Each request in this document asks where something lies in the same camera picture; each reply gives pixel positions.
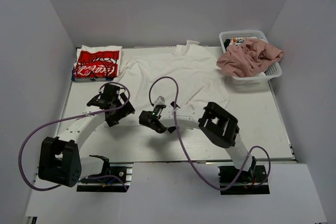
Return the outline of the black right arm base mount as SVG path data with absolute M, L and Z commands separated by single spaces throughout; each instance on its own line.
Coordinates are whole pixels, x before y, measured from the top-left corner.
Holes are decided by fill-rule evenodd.
M 228 186 L 235 178 L 238 170 L 234 166 L 218 167 L 219 186 Z M 258 185 L 266 178 L 267 171 L 264 165 L 257 165 L 252 177 L 248 177 L 244 172 L 241 173 L 235 184 L 226 191 L 220 191 L 221 195 L 269 195 L 270 189 L 268 180 L 262 185 Z

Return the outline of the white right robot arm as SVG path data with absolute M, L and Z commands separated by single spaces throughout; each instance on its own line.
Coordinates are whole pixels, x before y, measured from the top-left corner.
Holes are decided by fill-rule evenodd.
M 175 123 L 183 129 L 199 129 L 217 147 L 224 148 L 236 169 L 242 168 L 238 181 L 247 183 L 254 180 L 255 158 L 239 135 L 238 120 L 215 102 L 205 107 L 188 105 L 183 108 L 173 107 L 159 102 L 152 111 L 142 111 L 139 123 L 157 133 L 176 130 Z

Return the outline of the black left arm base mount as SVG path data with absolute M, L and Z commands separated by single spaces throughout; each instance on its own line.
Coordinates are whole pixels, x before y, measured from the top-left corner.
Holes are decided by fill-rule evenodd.
M 126 193 L 132 179 L 133 164 L 110 163 L 106 172 L 83 178 L 77 184 L 77 192 Z

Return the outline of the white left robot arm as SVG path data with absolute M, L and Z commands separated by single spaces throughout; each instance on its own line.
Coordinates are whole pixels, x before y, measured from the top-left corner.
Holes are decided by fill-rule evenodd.
M 104 84 L 71 126 L 56 137 L 43 140 L 38 166 L 39 179 L 73 187 L 82 179 L 110 177 L 108 158 L 101 155 L 80 157 L 80 149 L 97 127 L 102 124 L 113 127 L 134 112 L 126 86 L 116 82 Z

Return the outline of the white t-shirt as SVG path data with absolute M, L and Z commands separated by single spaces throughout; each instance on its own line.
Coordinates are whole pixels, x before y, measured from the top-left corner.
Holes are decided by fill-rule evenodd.
M 180 107 L 229 103 L 224 77 L 216 58 L 197 44 L 178 45 L 174 52 L 133 56 L 121 64 L 116 81 L 130 91 L 137 111 L 149 110 L 158 96 Z

